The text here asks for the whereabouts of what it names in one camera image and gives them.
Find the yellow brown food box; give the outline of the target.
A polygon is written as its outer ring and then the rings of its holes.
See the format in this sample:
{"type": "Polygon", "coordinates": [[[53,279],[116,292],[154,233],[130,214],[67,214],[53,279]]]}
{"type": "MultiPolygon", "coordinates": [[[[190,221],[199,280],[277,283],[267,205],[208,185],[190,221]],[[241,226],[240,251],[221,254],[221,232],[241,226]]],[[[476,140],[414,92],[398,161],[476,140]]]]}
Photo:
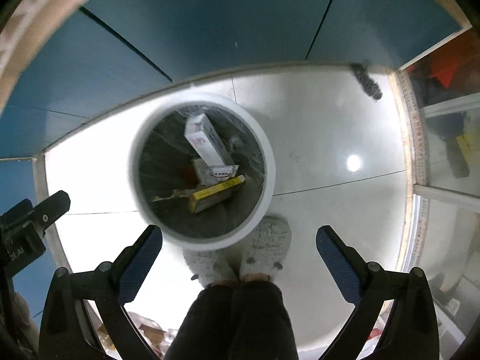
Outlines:
{"type": "Polygon", "coordinates": [[[196,214],[223,202],[234,194],[244,184],[245,180],[244,175],[239,175],[192,193],[188,204],[190,213],[196,214]]]}

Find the green white medicine box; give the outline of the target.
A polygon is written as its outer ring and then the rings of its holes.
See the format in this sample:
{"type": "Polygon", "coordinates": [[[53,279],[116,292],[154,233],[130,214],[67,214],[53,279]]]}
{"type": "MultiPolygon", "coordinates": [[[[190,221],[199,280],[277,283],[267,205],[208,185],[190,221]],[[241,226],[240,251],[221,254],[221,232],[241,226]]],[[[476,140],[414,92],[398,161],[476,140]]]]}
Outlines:
{"type": "Polygon", "coordinates": [[[239,165],[208,166],[202,158],[194,158],[192,164],[200,187],[213,186],[234,178],[239,169],[239,165]]]}

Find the white pink tall box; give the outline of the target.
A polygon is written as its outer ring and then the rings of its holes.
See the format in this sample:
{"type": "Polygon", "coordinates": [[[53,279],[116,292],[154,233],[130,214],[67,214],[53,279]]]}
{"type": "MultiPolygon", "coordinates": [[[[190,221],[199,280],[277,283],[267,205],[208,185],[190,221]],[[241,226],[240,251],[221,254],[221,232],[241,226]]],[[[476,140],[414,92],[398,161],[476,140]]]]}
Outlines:
{"type": "Polygon", "coordinates": [[[234,164],[206,114],[202,113],[187,119],[184,136],[208,166],[217,167],[234,164]]]}

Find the white round trash bin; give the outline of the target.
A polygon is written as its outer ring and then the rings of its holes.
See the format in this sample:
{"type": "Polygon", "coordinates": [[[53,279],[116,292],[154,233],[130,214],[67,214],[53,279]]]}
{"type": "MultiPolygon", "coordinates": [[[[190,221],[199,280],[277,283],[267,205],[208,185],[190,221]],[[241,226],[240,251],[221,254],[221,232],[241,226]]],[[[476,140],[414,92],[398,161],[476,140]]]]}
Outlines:
{"type": "Polygon", "coordinates": [[[272,200],[276,164],[257,121],[234,101],[213,94],[171,100],[140,128],[129,160],[129,179],[145,221],[188,250],[220,250],[241,241],[264,217],[272,200]],[[187,119],[206,114],[239,165],[244,184],[229,198],[190,213],[191,194],[200,187],[192,160],[200,158],[184,136],[187,119]]]}

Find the blue kitchen cabinet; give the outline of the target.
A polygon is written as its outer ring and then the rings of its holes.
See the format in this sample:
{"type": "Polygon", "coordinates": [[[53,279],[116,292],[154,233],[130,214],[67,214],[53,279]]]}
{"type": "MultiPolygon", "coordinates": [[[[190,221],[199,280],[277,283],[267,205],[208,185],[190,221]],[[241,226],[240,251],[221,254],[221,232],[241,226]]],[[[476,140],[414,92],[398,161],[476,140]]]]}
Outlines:
{"type": "Polygon", "coordinates": [[[387,268],[403,260],[407,124],[390,74],[468,26],[452,0],[89,0],[1,108],[1,180],[43,167],[49,191],[70,194],[50,249],[88,271],[145,227],[127,176],[141,123],[176,98],[227,97],[271,142],[268,210],[294,233],[278,282],[300,341],[314,341],[351,310],[315,251],[320,225],[387,268]]]}

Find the left grey fuzzy slipper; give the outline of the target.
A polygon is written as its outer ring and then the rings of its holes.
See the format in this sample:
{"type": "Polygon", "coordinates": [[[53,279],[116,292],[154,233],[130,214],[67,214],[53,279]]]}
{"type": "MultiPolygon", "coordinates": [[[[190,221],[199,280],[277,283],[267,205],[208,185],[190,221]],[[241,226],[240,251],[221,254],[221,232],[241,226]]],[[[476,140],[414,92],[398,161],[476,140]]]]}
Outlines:
{"type": "Polygon", "coordinates": [[[221,250],[183,250],[183,258],[203,288],[223,282],[237,283],[238,278],[221,250]]]}

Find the grey fuzzy slipper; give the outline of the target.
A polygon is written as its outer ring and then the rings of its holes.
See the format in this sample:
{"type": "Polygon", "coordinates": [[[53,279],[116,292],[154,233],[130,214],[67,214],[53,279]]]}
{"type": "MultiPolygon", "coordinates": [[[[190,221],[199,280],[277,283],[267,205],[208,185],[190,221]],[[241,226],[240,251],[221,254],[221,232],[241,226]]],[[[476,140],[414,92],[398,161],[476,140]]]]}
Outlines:
{"type": "Polygon", "coordinates": [[[183,258],[203,288],[223,282],[237,283],[238,278],[221,250],[183,250],[183,258]]]}
{"type": "Polygon", "coordinates": [[[239,275],[265,275],[270,281],[283,269],[291,242],[291,230],[283,218],[264,217],[247,237],[239,275]]]}

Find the person's dark trouser legs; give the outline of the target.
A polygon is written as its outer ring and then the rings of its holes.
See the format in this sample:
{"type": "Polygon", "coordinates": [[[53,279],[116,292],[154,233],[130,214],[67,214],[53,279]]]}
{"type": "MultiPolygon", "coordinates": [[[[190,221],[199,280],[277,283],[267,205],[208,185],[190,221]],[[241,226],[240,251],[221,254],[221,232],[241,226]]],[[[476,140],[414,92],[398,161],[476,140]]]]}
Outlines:
{"type": "Polygon", "coordinates": [[[205,288],[166,359],[297,359],[281,290],[268,281],[205,288]]]}

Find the right grey fuzzy slipper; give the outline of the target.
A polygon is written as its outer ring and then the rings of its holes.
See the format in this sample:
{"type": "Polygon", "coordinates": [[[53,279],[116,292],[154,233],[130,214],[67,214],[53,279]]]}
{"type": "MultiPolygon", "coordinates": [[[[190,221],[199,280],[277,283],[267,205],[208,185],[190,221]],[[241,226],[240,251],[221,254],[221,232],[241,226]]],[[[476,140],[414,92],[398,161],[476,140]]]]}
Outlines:
{"type": "Polygon", "coordinates": [[[270,281],[283,269],[291,242],[291,230],[283,218],[264,217],[247,237],[239,275],[265,275],[270,281]]]}

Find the checkered white pink tablecloth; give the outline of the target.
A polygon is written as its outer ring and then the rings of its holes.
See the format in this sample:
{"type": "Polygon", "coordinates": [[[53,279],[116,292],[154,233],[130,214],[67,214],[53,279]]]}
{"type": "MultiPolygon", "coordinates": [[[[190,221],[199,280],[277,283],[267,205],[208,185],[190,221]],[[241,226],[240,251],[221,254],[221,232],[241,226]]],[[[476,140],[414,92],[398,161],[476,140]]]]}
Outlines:
{"type": "Polygon", "coordinates": [[[19,0],[1,27],[1,108],[23,71],[58,27],[89,0],[19,0]]]}

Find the black scrubber on floor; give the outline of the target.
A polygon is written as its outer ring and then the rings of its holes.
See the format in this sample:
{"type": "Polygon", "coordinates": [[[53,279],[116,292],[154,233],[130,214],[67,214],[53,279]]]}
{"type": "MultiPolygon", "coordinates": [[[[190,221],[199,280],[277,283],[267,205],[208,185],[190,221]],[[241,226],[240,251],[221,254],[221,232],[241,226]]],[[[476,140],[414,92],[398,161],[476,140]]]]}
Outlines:
{"type": "Polygon", "coordinates": [[[380,100],[383,92],[378,83],[368,74],[367,67],[360,63],[352,63],[350,68],[363,91],[373,100],[380,100]]]}

